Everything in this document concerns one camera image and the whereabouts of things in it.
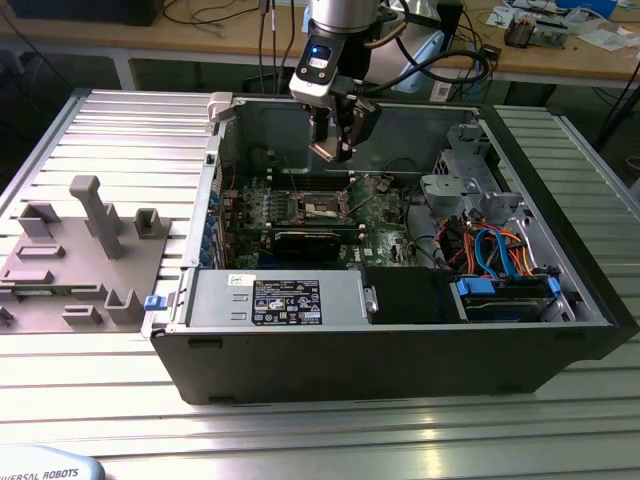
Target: warning label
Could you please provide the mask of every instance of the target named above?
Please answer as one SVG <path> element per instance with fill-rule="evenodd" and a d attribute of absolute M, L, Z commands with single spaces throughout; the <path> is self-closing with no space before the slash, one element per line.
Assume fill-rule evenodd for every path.
<path fill-rule="evenodd" d="M 322 325 L 318 280 L 253 282 L 255 325 Z"/>

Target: workbench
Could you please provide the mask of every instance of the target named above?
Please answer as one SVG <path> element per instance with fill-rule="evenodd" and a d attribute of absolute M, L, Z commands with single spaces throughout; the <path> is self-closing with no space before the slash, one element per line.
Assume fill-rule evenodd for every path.
<path fill-rule="evenodd" d="M 16 244 L 26 201 L 83 216 L 68 185 L 97 175 L 121 215 L 152 207 L 172 219 L 156 293 L 175 289 L 210 135 L 208 100 L 71 98 L 0 197 L 0 255 Z M 638 204 L 564 119 L 497 110 L 640 318 Z M 631 479 L 640 474 L 638 397 L 636 339 L 571 365 L 533 395 L 225 407 L 183 402 L 140 334 L 0 335 L 0 444 L 95 456 L 117 480 Z"/>
<path fill-rule="evenodd" d="M 234 5 L 214 10 L 222 17 L 254 6 L 253 0 L 239 0 Z M 637 63 L 636 49 L 607 52 L 572 37 L 564 49 L 530 47 L 515 49 L 504 44 L 504 30 L 485 25 L 490 10 L 498 0 L 468 2 L 468 13 L 474 28 L 485 43 L 502 48 L 502 56 L 494 75 L 496 80 L 559 85 L 619 87 L 626 85 Z M 194 8 L 215 5 L 212 0 L 194 0 Z M 277 7 L 277 61 L 286 49 L 291 21 L 286 5 Z M 287 65 L 294 66 L 304 47 L 305 35 L 299 31 L 303 8 L 296 7 L 296 35 Z M 171 15 L 188 20 L 185 2 L 171 7 Z M 618 9 L 612 19 L 616 22 L 638 22 L 640 12 Z M 136 90 L 138 85 L 132 68 L 134 59 L 181 60 L 203 63 L 257 64 L 259 14 L 252 12 L 224 22 L 219 38 L 190 25 L 172 23 L 160 16 L 151 27 L 132 27 L 102 23 L 67 22 L 54 20 L 14 19 L 15 25 L 44 53 L 64 53 L 109 57 L 113 60 L 120 85 L 124 90 Z M 265 33 L 263 45 L 265 64 L 271 58 L 271 34 Z M 0 21 L 0 51 L 15 55 L 28 50 L 5 22 Z M 10 58 L 5 54 L 5 61 Z M 441 74 L 449 77 L 464 75 L 467 59 L 452 58 L 437 64 Z"/>

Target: blue clip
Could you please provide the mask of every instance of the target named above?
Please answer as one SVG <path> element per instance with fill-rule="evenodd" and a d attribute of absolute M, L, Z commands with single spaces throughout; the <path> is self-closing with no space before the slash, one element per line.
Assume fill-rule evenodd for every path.
<path fill-rule="evenodd" d="M 148 295 L 147 298 L 144 299 L 144 309 L 147 312 L 158 312 L 166 310 L 167 308 L 169 308 L 167 306 L 167 297 L 163 297 L 161 295 Z"/>
<path fill-rule="evenodd" d="M 559 297 L 562 293 L 562 287 L 560 287 L 560 282 L 558 282 L 558 279 L 549 277 L 549 280 L 547 280 L 547 282 L 549 283 L 549 288 L 551 289 L 551 293 L 553 293 L 553 296 L 556 298 Z"/>
<path fill-rule="evenodd" d="M 465 295 L 495 295 L 491 280 L 481 277 L 462 277 L 456 282 L 458 293 L 461 297 Z"/>

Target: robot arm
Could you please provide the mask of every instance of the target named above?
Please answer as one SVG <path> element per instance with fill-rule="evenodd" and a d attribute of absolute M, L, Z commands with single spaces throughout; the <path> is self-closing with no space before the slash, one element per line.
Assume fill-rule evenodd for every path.
<path fill-rule="evenodd" d="M 313 0 L 309 39 L 289 85 L 310 113 L 311 149 L 344 162 L 369 138 L 380 107 L 358 96 L 371 50 L 395 38 L 404 18 L 380 0 Z M 329 122 L 336 137 L 329 137 Z"/>

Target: circuit board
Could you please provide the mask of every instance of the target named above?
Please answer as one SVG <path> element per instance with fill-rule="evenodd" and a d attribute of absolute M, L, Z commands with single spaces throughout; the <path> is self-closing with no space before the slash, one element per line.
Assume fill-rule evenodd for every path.
<path fill-rule="evenodd" d="M 339 236 L 336 258 L 323 269 L 363 266 L 415 266 L 402 212 L 405 189 L 391 179 L 363 175 L 342 191 L 275 190 L 252 179 L 228 203 L 229 268 L 296 268 L 274 256 L 277 232 L 313 232 Z"/>

